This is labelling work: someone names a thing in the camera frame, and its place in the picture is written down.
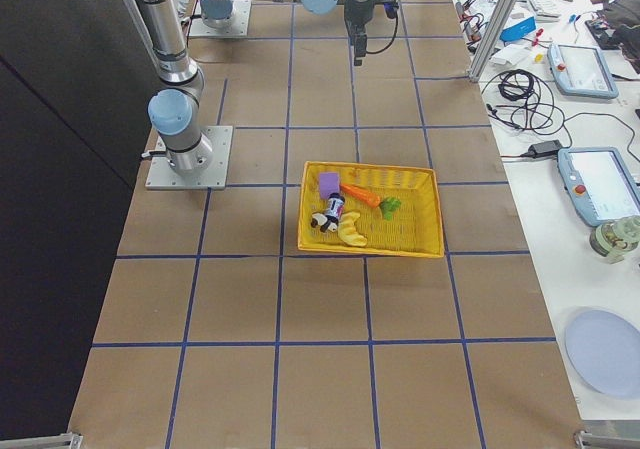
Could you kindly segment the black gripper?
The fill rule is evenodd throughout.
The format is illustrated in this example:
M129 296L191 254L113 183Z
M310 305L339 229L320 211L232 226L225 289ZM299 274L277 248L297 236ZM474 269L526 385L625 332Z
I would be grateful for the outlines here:
M352 35L353 64L359 67L367 54L366 24L373 18L375 0L345 0L344 21L347 32Z

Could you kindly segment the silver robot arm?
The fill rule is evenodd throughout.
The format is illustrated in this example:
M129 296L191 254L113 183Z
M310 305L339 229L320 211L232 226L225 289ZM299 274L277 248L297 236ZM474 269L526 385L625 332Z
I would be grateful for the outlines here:
M330 12L344 4L344 21L355 58L367 53L366 26L373 18L377 0L250 0L300 3L314 14ZM171 0L134 0L151 41L160 80L165 84L148 104L154 129L166 148L169 167L186 174L209 166L214 149L210 138L196 123L204 76L189 53L186 37Z

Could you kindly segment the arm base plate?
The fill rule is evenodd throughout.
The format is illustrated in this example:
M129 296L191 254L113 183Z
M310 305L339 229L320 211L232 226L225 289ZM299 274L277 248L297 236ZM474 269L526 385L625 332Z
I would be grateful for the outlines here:
M188 34L192 38L244 38L250 12L249 0L198 0Z
M224 190L233 138L232 126L203 126L199 145L172 152L158 138L145 186L149 190Z

